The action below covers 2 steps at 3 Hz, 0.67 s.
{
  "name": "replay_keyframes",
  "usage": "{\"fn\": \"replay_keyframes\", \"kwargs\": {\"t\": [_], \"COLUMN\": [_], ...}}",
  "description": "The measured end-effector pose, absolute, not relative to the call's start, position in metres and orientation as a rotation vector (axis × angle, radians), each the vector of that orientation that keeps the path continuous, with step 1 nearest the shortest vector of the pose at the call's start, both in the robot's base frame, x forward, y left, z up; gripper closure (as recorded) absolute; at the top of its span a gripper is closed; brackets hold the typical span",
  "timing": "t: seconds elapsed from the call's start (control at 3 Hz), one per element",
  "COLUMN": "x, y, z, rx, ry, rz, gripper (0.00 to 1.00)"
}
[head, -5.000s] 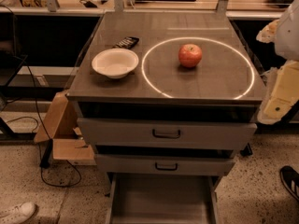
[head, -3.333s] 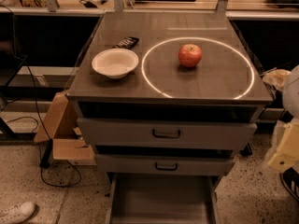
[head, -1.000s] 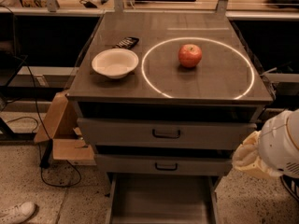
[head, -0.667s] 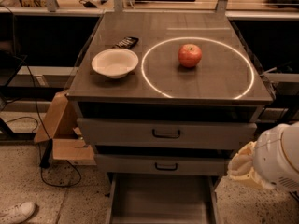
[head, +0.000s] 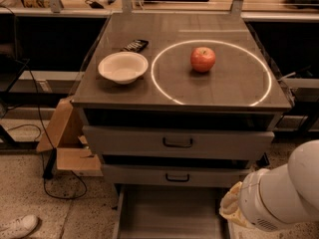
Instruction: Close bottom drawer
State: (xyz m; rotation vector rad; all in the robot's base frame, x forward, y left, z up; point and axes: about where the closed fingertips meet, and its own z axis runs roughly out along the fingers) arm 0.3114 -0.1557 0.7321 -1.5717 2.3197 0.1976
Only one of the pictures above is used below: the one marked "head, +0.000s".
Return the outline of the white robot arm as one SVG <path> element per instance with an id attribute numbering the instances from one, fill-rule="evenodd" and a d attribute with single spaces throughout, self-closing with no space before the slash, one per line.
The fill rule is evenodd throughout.
<path id="1" fill-rule="evenodd" d="M 299 145 L 284 165 L 249 173 L 224 195 L 219 214 L 266 232 L 318 221 L 319 140 Z"/>

